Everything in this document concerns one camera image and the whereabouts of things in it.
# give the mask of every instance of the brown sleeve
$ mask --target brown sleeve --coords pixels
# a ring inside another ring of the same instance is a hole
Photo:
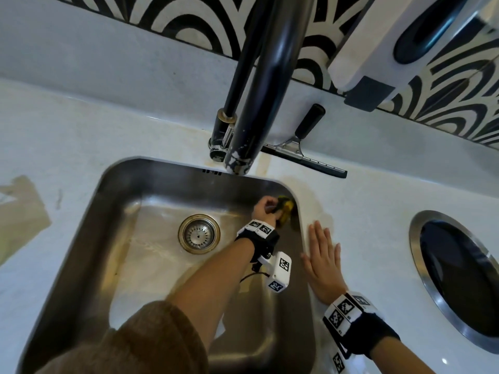
[[[208,357],[189,319],[167,301],[146,304],[98,346],[83,346],[38,374],[207,374]]]

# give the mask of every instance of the sponge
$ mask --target sponge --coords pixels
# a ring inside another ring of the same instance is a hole
[[[274,214],[277,211],[280,210],[283,211],[281,217],[276,221],[277,228],[282,227],[286,223],[286,221],[290,218],[293,209],[294,209],[294,201],[292,199],[284,195],[278,196],[278,204],[275,206],[274,210],[272,210],[272,213]]]

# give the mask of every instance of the black and white tile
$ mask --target black and white tile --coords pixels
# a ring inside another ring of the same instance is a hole
[[[240,57],[256,0],[62,0],[172,39]],[[293,78],[336,93],[326,64],[368,0],[315,0]],[[499,149],[499,35],[474,19],[380,108]]]

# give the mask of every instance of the wristband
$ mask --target wristband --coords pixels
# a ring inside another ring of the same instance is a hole
[[[336,299],[322,320],[345,358],[352,353],[371,358],[371,350],[384,337],[400,340],[378,309],[365,296],[353,291]]]
[[[279,240],[279,234],[274,227],[256,219],[241,228],[235,239],[243,237],[250,239],[254,245],[254,254],[250,262],[258,262],[260,256],[270,258]]]

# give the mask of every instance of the drain ring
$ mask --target drain ring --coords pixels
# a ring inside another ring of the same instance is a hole
[[[220,227],[208,215],[191,215],[180,225],[179,241],[182,248],[189,253],[208,253],[220,241]]]

